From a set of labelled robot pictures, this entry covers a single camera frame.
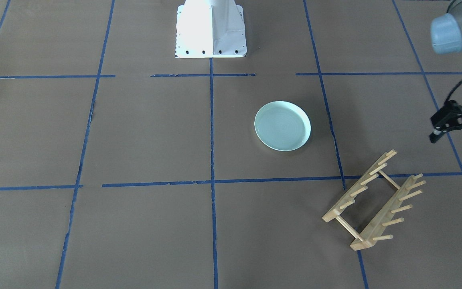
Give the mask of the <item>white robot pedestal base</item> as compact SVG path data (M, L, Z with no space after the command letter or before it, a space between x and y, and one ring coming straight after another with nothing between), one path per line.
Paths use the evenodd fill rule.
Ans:
M234 0L186 0L177 7L175 57L246 55L244 11Z

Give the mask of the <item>wooden dish rack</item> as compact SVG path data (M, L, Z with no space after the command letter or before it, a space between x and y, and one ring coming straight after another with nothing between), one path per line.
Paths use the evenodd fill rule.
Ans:
M392 234L385 234L386 229L404 222L400 213L413 208L409 199L422 194L421 187L426 184L422 174L396 181L385 172L396 154L394 149L383 153L322 217L326 223L338 223L352 236L350 247L354 251L392 239Z

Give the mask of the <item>light green plate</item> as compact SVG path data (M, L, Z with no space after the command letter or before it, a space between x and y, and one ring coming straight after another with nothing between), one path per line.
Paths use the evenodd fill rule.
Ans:
M304 146L312 130L306 112L287 101L272 101L262 106L255 114L253 126L264 145L281 152Z

